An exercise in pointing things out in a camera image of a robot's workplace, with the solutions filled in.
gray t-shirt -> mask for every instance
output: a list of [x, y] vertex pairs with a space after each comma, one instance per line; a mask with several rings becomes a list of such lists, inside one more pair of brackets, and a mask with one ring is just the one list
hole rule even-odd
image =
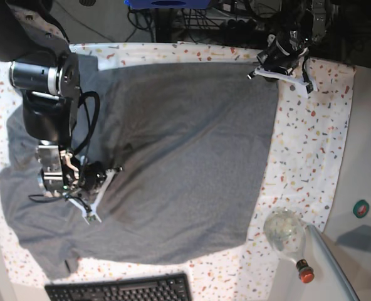
[[[26, 133], [21, 109], [10, 117], [3, 210], [50, 279], [74, 272], [79, 257], [173, 264], [245, 242], [278, 101], [276, 84], [246, 78], [252, 68], [201, 63], [97, 71], [91, 58], [81, 58], [82, 89], [97, 91], [102, 101], [90, 160], [125, 165], [98, 208], [103, 222], [90, 226], [69, 202], [28, 199], [41, 192], [37, 141]], [[74, 145], [86, 131], [81, 109]]]

